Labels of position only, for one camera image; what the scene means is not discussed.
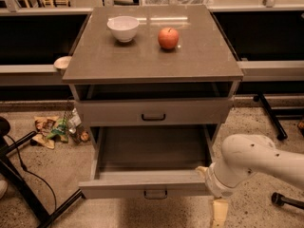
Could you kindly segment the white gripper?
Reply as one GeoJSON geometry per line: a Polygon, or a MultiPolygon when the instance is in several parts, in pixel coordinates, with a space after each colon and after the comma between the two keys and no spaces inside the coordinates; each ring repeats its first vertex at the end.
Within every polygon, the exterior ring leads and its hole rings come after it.
{"type": "Polygon", "coordinates": [[[229,203],[226,198],[235,192],[236,173],[224,162],[213,162],[208,168],[198,166],[196,171],[205,179],[205,185],[215,198],[212,201],[211,228],[224,228],[229,203]]]}

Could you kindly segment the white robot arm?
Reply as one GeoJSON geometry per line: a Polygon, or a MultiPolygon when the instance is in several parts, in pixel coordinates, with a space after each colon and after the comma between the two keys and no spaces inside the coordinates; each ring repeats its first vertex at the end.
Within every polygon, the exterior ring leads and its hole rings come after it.
{"type": "Polygon", "coordinates": [[[282,151],[263,135],[235,134],[221,146],[221,159],[196,171],[205,180],[206,189],[214,196],[211,228],[224,228],[228,201],[238,185],[255,173],[273,176],[304,189],[304,155],[282,151]]]}

